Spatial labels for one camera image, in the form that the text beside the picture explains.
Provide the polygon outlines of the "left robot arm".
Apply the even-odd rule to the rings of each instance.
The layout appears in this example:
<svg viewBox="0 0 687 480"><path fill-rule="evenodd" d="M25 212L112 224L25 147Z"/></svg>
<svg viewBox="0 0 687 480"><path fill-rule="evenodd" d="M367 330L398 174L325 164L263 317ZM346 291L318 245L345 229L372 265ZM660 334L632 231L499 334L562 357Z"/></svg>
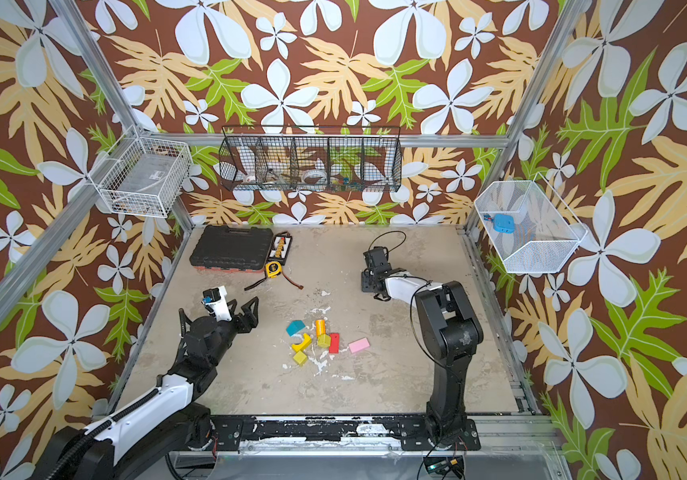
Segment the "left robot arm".
<svg viewBox="0 0 687 480"><path fill-rule="evenodd" d="M259 326L260 300L243 306L207 297L208 314L179 311L180 343L172 367L132 403L86 427L66 427L49 441L34 479L133 479L179 450L205 450L217 438L211 410L197 400L218 376L236 337Z"/></svg>

